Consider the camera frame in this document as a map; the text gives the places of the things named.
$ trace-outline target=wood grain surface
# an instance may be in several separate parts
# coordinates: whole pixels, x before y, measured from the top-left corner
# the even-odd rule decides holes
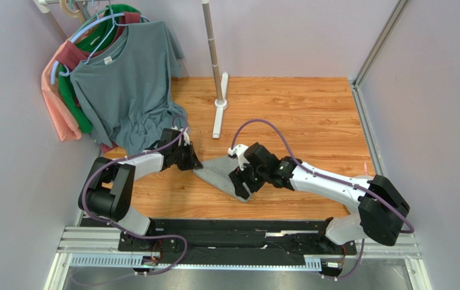
[[[252,118],[274,123],[294,154],[313,166],[347,176],[373,174],[365,137],[345,78],[230,77],[228,109],[220,139],[212,139],[215,86],[212,78],[173,80],[172,96],[189,115],[190,139],[201,161],[227,154],[239,126]],[[237,144],[260,142],[278,158],[287,150],[272,128],[249,124]],[[123,157],[117,148],[108,158]],[[175,166],[139,179],[132,205],[155,218],[326,219],[346,216],[341,204],[313,193],[292,192],[266,184],[247,203]]]

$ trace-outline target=gray t-shirt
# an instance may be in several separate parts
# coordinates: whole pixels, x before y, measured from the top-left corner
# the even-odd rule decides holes
[[[182,58],[165,23],[147,22],[129,24],[105,52],[80,62],[71,82],[94,126],[91,136],[109,146],[113,140],[133,155],[160,139],[174,116],[187,116],[170,94]]]

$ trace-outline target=light blue plastic hanger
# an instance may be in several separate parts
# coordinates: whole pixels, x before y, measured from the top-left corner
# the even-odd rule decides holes
[[[78,33],[76,33],[76,34],[71,38],[70,41],[71,41],[72,43],[74,43],[74,42],[77,41],[83,34],[85,34],[87,31],[89,31],[92,27],[98,25],[99,23],[101,23],[101,22],[103,22],[103,21],[111,20],[111,21],[113,21],[114,23],[117,23],[117,22],[115,21],[115,18],[116,18],[116,17],[120,17],[120,16],[124,16],[124,13],[117,13],[117,14],[111,14],[111,15],[105,16],[105,17],[103,17],[103,18],[99,18],[99,14],[100,14],[100,13],[101,13],[101,12],[96,13],[96,17],[98,18],[96,21],[94,21],[94,22],[90,23],[89,25],[83,27],[83,29],[81,29]],[[141,17],[142,19],[144,19],[145,21],[148,21],[148,22],[149,22],[149,19],[148,19],[147,17],[145,17],[144,15],[141,14],[140,17]],[[120,24],[120,25],[118,25],[118,26],[128,26],[128,25],[127,25],[127,24]],[[58,69],[58,65],[59,65],[59,64],[60,64],[60,63],[59,63],[57,60],[54,61],[53,69],[51,70],[51,84],[54,84],[55,81],[56,81],[56,70]],[[64,66],[64,67],[65,67],[65,69],[66,69],[65,75],[66,75],[67,73],[70,74],[70,69],[67,68],[67,66]]]

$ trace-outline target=gray wall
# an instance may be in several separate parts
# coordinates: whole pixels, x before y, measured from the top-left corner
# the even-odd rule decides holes
[[[201,0],[115,0],[176,32],[186,73],[211,76]],[[211,0],[219,64],[231,76],[353,78],[396,0]],[[68,34],[76,21],[53,12]]]
[[[434,289],[460,289],[460,1],[412,1],[362,87]]]
[[[61,41],[31,0],[0,1],[0,289],[42,289],[97,146],[59,141],[40,75]]]

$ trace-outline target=metal pole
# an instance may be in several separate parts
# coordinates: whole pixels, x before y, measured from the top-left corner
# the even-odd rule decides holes
[[[224,102],[221,89],[221,73],[219,72],[219,64],[217,63],[217,52],[215,50],[215,40],[213,40],[212,18],[210,17],[209,2],[203,1],[203,14],[205,16],[205,24],[207,27],[207,36],[209,40],[210,57],[212,58],[213,80],[215,81],[215,89],[217,92],[217,101]]]

